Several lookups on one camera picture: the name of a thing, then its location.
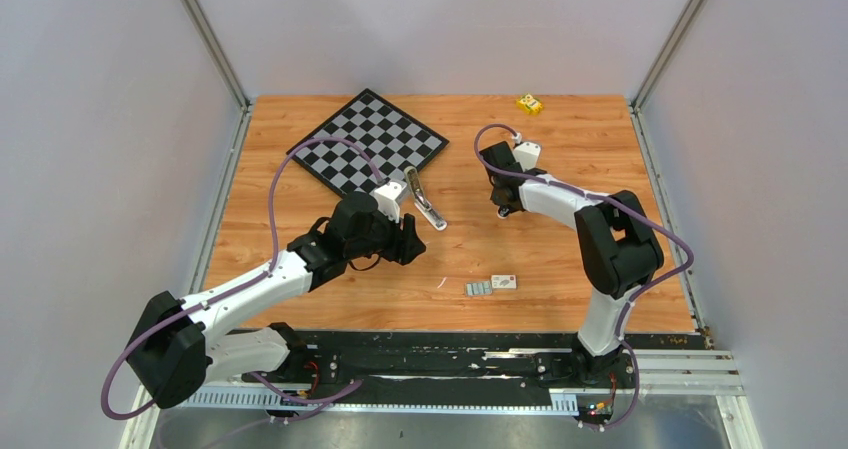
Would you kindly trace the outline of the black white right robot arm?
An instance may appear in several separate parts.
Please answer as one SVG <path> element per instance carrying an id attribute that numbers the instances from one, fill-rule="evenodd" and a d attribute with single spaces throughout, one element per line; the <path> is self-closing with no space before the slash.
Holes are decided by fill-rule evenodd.
<path id="1" fill-rule="evenodd" d="M 491 201 L 506 217 L 530 212 L 575 231 L 583 269 L 592 287 L 588 313 L 573 344 L 571 372 L 596 386 L 621 352 L 627 298 L 652 281 L 664 252 L 631 191 L 593 193 L 538 168 L 524 168 L 519 148 L 499 142 L 478 152 L 492 184 Z"/>

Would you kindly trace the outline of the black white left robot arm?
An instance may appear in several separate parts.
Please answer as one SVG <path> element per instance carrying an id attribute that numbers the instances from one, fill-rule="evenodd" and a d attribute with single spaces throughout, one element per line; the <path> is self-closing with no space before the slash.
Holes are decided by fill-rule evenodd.
<path id="1" fill-rule="evenodd" d="M 415 218 L 403 214 L 405 185 L 385 181 L 370 193 L 344 196 L 329 217 L 266 263 L 212 289 L 181 299 L 164 291 L 143 309 L 126 361 L 161 409 L 175 407 L 202 385 L 248 372 L 298 380 L 306 355 L 283 323 L 251 332 L 236 327 L 271 306 L 342 276 L 355 259 L 407 265 L 426 250 Z"/>

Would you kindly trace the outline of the white staple box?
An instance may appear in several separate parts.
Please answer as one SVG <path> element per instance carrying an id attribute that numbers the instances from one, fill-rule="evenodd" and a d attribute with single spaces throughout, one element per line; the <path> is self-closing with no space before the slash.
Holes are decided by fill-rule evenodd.
<path id="1" fill-rule="evenodd" d="M 513 274 L 494 274 L 490 277 L 490 284 L 494 290 L 516 290 L 517 276 Z"/>

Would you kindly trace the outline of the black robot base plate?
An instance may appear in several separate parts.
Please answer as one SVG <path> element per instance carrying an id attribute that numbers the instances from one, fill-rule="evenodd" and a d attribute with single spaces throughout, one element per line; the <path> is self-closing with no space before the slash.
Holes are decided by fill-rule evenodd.
<path id="1" fill-rule="evenodd" d="M 550 404 L 552 389 L 585 390 L 607 402 L 636 381 L 628 353 L 591 363 L 574 355 L 573 333 L 297 330 L 293 335 L 295 348 L 280 368 L 252 370 L 243 381 L 303 386 L 313 397 L 359 381 L 361 387 L 343 402 L 445 407 L 541 407 Z"/>

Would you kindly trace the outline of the yellow printed small box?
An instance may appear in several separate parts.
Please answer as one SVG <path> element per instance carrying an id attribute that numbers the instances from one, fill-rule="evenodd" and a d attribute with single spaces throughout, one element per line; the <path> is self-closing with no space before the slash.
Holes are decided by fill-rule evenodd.
<path id="1" fill-rule="evenodd" d="M 544 109 L 540 100 L 532 94 L 524 94 L 516 100 L 516 105 L 528 115 L 539 115 Z"/>

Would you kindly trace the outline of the black white chessboard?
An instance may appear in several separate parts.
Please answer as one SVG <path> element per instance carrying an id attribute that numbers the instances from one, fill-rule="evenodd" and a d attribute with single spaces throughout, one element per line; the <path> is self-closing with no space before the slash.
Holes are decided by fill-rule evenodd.
<path id="1" fill-rule="evenodd" d="M 345 139 L 298 150 L 293 160 L 339 197 L 376 187 L 370 170 L 402 181 L 404 169 L 423 170 L 449 140 L 370 89 L 364 89 L 312 130 L 305 140 Z"/>

